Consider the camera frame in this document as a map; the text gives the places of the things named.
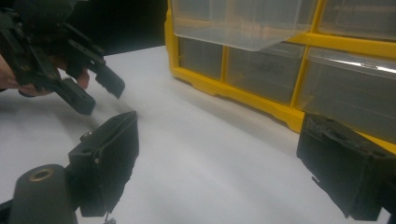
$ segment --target white table surface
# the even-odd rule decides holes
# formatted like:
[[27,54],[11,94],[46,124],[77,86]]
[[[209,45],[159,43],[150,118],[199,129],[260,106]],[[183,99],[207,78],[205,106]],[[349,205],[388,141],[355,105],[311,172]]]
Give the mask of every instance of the white table surface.
[[[126,83],[119,100],[92,76],[97,105],[81,116],[56,94],[0,93],[0,203],[19,176],[66,166],[86,132],[132,109],[140,156],[113,214],[119,224],[386,223],[345,219],[296,158],[298,134],[268,115],[202,93],[174,79],[165,47],[106,57]],[[103,223],[81,217],[78,223]]]

